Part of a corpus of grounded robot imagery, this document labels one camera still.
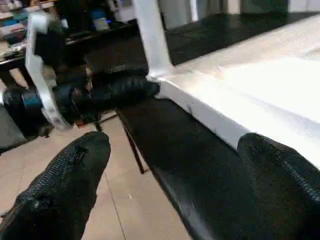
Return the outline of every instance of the black table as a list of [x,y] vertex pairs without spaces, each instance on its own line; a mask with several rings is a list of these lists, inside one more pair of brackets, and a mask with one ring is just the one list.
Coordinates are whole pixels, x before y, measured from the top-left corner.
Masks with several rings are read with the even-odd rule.
[[[212,16],[167,32],[170,56],[180,64],[310,15]],[[114,55],[114,61],[102,61],[108,66],[145,63],[138,36],[105,51]],[[117,112],[133,149],[140,150],[194,239],[313,239],[300,235],[310,233],[301,229],[307,210],[299,195],[288,201],[287,181],[254,182],[252,174],[273,176],[274,169],[266,165],[262,172],[248,172],[235,150],[170,100],[149,99]],[[269,193],[268,184],[283,189],[283,196]]]

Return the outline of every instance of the desk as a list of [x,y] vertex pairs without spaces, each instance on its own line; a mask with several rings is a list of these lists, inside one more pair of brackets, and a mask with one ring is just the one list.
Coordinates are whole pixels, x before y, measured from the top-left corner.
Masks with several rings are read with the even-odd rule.
[[[127,38],[131,35],[137,35],[138,26],[136,21],[129,24],[116,23],[117,25],[110,30],[102,32],[93,32],[90,35],[68,38],[65,43],[65,58],[68,67],[83,65],[85,56],[93,50],[99,50],[106,44],[109,44],[117,38]],[[25,68],[25,56],[21,55],[12,59],[0,61],[0,72],[8,72],[11,69],[18,68],[30,86],[32,80]]]

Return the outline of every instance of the white pole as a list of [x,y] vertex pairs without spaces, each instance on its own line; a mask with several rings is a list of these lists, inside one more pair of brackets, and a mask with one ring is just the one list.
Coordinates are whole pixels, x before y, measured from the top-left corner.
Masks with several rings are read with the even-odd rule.
[[227,13],[228,14],[240,14],[241,2],[240,0],[227,0]]
[[191,9],[192,22],[198,21],[199,20],[198,0],[190,0],[190,9]]
[[173,69],[157,0],[134,0],[145,56],[149,65],[149,77],[169,74]]
[[289,13],[294,12],[307,12],[309,0],[290,0],[289,1]]

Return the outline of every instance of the tiled floor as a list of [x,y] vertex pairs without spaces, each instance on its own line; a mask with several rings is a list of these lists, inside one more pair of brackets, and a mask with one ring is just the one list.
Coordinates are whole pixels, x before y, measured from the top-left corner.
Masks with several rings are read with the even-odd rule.
[[[151,172],[141,175],[118,118],[102,125],[109,135],[111,156],[84,240],[189,240],[177,213]],[[8,210],[49,161],[89,125],[68,132],[54,131],[0,156],[0,212]]]

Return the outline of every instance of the black table leg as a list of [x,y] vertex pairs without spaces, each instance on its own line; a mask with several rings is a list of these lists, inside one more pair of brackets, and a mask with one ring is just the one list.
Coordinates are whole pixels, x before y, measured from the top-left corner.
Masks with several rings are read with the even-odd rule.
[[127,131],[127,129],[125,127],[124,127],[124,130],[125,130],[125,134],[126,134],[128,140],[129,140],[131,149],[133,151],[135,161],[136,161],[136,163],[137,163],[137,165],[139,167],[139,171],[140,171],[141,174],[144,174],[145,173],[145,169],[144,169],[144,166],[142,165],[141,159],[139,157],[136,144],[134,143],[133,139],[131,138],[130,134],[128,133],[128,131]]
[[34,82],[32,81],[32,78],[30,77],[29,72],[28,72],[28,70],[26,69],[26,66],[24,66],[24,65],[20,66],[20,67],[19,67],[19,70],[20,70],[20,72],[21,72],[21,74],[22,74],[22,76],[23,76],[26,84],[28,84],[28,87],[29,87],[29,88],[30,88],[30,87],[33,87],[35,84],[34,84]]
[[2,80],[2,82],[7,88],[15,87],[18,85],[9,70],[0,72],[0,79]]

